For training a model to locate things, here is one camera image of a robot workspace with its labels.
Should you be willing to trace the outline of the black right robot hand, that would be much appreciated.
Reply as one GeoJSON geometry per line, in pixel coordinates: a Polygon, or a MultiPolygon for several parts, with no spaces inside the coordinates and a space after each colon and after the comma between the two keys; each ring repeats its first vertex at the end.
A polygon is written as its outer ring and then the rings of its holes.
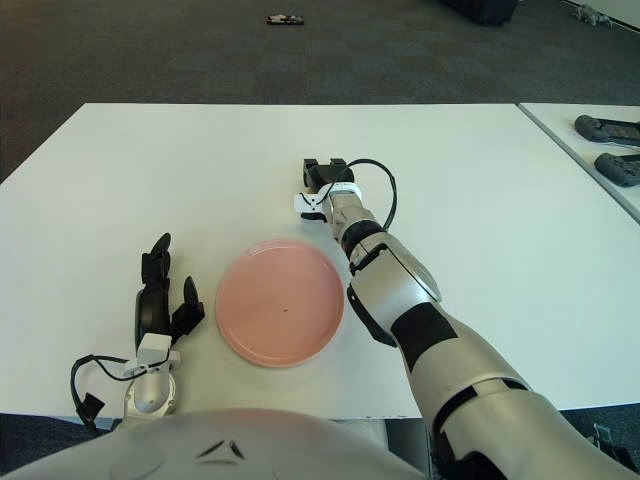
{"type": "Polygon", "coordinates": [[[354,174],[345,160],[332,158],[327,164],[320,164],[316,159],[303,160],[303,191],[294,196],[294,210],[304,220],[326,222],[329,211],[329,194],[333,187],[343,183],[353,183],[354,174]]]}

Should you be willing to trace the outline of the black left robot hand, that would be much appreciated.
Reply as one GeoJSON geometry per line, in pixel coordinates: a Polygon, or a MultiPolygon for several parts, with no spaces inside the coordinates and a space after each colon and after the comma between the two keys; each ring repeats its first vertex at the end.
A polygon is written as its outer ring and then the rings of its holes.
{"type": "Polygon", "coordinates": [[[173,346],[181,337],[189,335],[205,318],[204,303],[199,299],[191,276],[184,280],[183,303],[169,315],[169,271],[171,235],[164,233],[149,252],[141,255],[143,288],[136,296],[135,346],[139,347],[147,333],[168,335],[173,346]]]}

